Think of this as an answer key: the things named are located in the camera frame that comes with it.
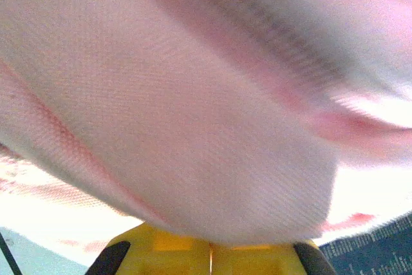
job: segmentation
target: pink fabric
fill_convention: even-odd
[[[90,265],[108,240],[141,223],[29,161],[4,149],[1,153],[1,227],[78,263]],[[11,247],[13,253],[19,249],[18,245]]]
[[[336,222],[367,229],[412,209],[409,130],[313,109],[274,74],[285,64],[192,1],[0,0],[0,142],[122,212],[214,242],[336,237]],[[377,44],[412,56],[410,0],[314,1],[325,27],[376,27]],[[76,192],[39,185],[15,190]]]

